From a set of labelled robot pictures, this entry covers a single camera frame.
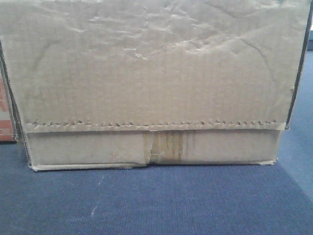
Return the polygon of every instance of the brown cardboard box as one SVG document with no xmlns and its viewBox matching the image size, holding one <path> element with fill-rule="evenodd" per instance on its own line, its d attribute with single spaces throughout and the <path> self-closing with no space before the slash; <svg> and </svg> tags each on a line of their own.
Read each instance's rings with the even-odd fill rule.
<svg viewBox="0 0 313 235">
<path fill-rule="evenodd" d="M 15 129 L 11 122 L 11 103 L 7 100 L 6 88 L 0 70 L 0 142 L 14 141 Z"/>
<path fill-rule="evenodd" d="M 30 166 L 274 163 L 310 4 L 0 0 Z"/>
</svg>

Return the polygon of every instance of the cardboard box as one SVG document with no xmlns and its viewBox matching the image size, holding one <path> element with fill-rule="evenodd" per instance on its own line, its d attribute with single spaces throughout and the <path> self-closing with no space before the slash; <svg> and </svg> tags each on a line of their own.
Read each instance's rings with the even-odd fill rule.
<svg viewBox="0 0 313 235">
<path fill-rule="evenodd" d="M 274 163 L 310 5 L 0 0 L 31 168 Z"/>
<path fill-rule="evenodd" d="M 0 72 L 0 141 L 14 141 L 15 131 L 11 122 L 10 109 L 11 101 L 7 99 L 5 81 L 2 79 L 2 74 Z"/>
</svg>

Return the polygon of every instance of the crumpled cardboard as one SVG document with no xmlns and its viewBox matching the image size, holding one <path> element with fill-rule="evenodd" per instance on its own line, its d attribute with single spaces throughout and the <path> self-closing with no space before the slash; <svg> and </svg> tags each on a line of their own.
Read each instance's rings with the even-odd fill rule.
<svg viewBox="0 0 313 235">
<path fill-rule="evenodd" d="M 6 74 L 31 167 L 273 163 L 310 5 L 0 0 Z M 77 152 L 81 141 L 88 144 Z"/>
</svg>

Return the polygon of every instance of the box flap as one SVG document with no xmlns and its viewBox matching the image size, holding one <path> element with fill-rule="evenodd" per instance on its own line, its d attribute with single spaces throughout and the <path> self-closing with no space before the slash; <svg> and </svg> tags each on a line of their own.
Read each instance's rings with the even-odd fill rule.
<svg viewBox="0 0 313 235">
<path fill-rule="evenodd" d="M 308 0 L 0 0 L 24 131 L 286 126 Z"/>
</svg>

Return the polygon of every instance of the blue carpet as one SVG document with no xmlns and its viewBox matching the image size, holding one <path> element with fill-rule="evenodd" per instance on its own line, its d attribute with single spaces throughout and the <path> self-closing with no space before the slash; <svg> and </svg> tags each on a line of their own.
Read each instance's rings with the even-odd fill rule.
<svg viewBox="0 0 313 235">
<path fill-rule="evenodd" d="M 0 145 L 0 235 L 313 235 L 312 65 L 274 166 L 36 173 Z"/>
</svg>

